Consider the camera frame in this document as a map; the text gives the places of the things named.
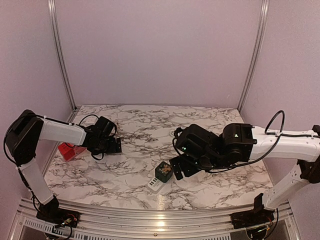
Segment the dark green cube adapter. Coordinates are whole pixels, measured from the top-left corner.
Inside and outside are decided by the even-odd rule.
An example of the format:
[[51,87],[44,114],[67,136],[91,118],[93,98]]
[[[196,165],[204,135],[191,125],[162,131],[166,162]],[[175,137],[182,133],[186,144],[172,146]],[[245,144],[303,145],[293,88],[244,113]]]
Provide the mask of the dark green cube adapter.
[[165,161],[162,161],[155,168],[155,178],[161,181],[162,183],[167,183],[173,175],[173,170],[170,164]]

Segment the white short power strip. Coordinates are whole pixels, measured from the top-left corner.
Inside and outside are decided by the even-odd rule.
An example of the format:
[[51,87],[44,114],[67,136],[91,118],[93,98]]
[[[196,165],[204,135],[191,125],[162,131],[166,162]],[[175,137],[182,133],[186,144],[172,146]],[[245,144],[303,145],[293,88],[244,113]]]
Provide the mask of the white short power strip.
[[148,184],[147,184],[147,188],[154,194],[158,193],[163,186],[165,185],[165,183],[163,183],[162,181],[160,181],[159,179],[157,179],[156,177],[152,178]]

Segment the red cube socket adapter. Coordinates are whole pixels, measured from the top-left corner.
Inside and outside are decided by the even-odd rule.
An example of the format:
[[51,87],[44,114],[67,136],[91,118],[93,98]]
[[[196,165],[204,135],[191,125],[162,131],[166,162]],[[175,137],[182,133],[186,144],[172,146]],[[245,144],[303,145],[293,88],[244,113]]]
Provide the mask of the red cube socket adapter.
[[74,147],[75,146],[73,144],[63,142],[57,148],[60,154],[62,155],[63,159],[66,162],[69,162],[76,155]]

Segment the pink triangular power strip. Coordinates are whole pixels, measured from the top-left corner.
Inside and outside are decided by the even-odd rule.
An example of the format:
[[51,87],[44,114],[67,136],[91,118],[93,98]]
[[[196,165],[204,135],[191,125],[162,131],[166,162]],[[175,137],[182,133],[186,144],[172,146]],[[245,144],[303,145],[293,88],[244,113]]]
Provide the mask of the pink triangular power strip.
[[78,156],[79,154],[81,154],[82,152],[84,152],[87,148],[86,147],[82,147],[82,146],[74,146],[72,148],[72,154],[74,157]]

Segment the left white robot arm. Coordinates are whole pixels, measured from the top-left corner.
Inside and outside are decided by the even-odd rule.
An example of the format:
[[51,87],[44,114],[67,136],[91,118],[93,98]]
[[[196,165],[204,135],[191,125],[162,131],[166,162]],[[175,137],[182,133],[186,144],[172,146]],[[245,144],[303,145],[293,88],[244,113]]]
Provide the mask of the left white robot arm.
[[3,140],[3,150],[6,157],[16,165],[26,187],[45,206],[44,215],[51,222],[58,223],[63,219],[63,211],[57,207],[59,203],[36,163],[39,141],[48,140],[83,147],[98,160],[98,156],[122,152],[121,139],[115,137],[117,130],[116,124],[103,116],[94,124],[83,126],[40,116],[26,109],[8,128]]

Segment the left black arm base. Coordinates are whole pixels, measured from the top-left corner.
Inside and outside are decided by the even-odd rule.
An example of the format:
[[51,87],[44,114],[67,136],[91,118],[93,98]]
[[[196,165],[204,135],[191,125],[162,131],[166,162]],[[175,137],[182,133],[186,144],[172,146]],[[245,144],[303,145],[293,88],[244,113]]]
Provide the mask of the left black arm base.
[[36,217],[58,227],[69,225],[76,228],[80,218],[78,211],[60,208],[58,199],[53,196],[47,204],[38,203]]

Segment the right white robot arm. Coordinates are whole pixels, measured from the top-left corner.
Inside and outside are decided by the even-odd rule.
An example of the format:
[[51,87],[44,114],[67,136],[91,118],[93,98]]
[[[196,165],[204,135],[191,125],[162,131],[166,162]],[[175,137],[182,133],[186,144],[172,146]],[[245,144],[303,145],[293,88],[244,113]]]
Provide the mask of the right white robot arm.
[[258,224],[283,201],[309,184],[320,182],[320,127],[307,131],[268,130],[247,123],[230,123],[220,135],[197,124],[174,132],[178,156],[169,162],[177,180],[199,171],[216,173],[265,158],[296,159],[293,169],[273,188],[254,199],[247,219]]

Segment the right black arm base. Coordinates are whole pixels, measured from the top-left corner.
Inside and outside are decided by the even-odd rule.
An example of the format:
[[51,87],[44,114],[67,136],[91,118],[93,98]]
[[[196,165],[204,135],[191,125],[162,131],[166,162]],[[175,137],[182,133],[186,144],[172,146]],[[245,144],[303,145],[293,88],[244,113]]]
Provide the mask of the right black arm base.
[[263,204],[263,193],[254,198],[253,209],[234,212],[230,215],[231,223],[234,229],[252,227],[264,224],[268,220],[274,220],[275,210],[267,210]]

